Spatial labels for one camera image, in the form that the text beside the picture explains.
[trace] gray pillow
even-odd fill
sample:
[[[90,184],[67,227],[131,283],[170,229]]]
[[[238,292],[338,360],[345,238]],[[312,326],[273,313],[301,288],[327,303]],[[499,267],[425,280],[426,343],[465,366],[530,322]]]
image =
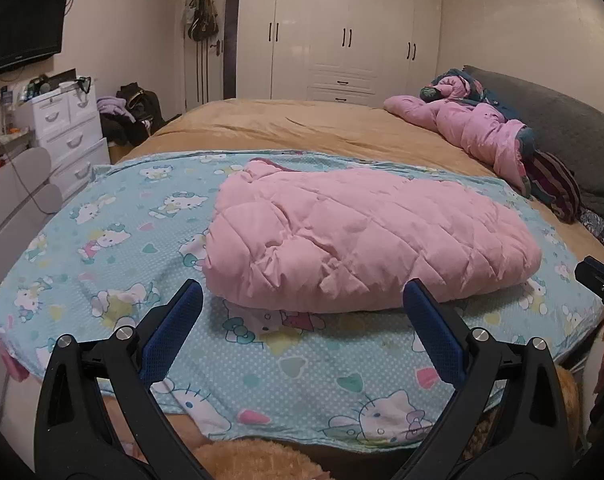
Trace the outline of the gray pillow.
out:
[[[537,149],[553,153],[573,171],[584,206],[604,217],[604,114],[522,79],[473,66],[464,71],[517,111],[533,129]]]

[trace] tan bedsheet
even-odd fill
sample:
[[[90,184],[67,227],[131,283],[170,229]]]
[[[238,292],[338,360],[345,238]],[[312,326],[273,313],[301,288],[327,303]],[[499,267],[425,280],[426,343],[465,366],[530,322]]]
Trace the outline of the tan bedsheet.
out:
[[[373,160],[391,160],[443,168],[474,176],[495,176],[463,150],[438,134],[407,124],[380,109],[357,105],[301,101],[228,100],[209,103],[162,128],[124,160],[153,153],[190,150],[309,150]],[[563,224],[536,200],[531,206],[553,225],[581,260],[588,254],[604,263],[604,247],[579,223]],[[126,435],[117,404],[107,400],[109,412],[118,420],[120,436]],[[205,439],[187,415],[169,416],[189,447]],[[304,452],[311,455],[309,447]],[[331,457],[345,459],[345,452],[331,450]]]

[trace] blue gripper pad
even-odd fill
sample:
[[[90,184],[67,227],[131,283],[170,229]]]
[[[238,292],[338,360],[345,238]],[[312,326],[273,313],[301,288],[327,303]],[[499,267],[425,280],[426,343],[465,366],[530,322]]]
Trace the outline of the blue gripper pad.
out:
[[[202,312],[203,303],[202,287],[197,282],[191,283],[144,346],[139,377],[147,388],[166,378]]]
[[[466,381],[464,350],[431,303],[431,298],[415,280],[411,280],[404,285],[402,303],[440,378],[453,384],[455,389],[461,389]]]

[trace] striped cloth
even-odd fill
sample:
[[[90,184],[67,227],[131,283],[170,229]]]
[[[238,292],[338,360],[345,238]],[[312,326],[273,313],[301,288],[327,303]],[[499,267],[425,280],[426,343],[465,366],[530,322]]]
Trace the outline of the striped cloth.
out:
[[[546,204],[563,222],[573,223],[580,215],[580,189],[573,173],[555,155],[535,153],[524,161],[531,194]]]

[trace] wardrobe door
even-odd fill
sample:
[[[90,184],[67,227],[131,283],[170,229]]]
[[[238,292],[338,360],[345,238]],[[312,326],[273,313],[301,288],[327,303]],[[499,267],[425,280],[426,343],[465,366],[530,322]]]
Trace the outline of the wardrobe door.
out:
[[[312,12],[309,69],[343,72],[349,42],[349,0],[304,0]]]
[[[415,0],[380,0],[386,9],[378,16],[383,33],[379,38],[379,82],[373,104],[381,106],[394,95],[403,95],[413,55]]]
[[[237,97],[271,98],[275,0],[240,0],[237,22]]]
[[[346,31],[345,72],[375,77],[383,49],[382,0],[349,0]]]
[[[441,19],[442,0],[415,0],[413,51],[406,88],[409,95],[419,96],[419,91],[437,75]]]
[[[273,99],[306,99],[310,0],[276,0]]]

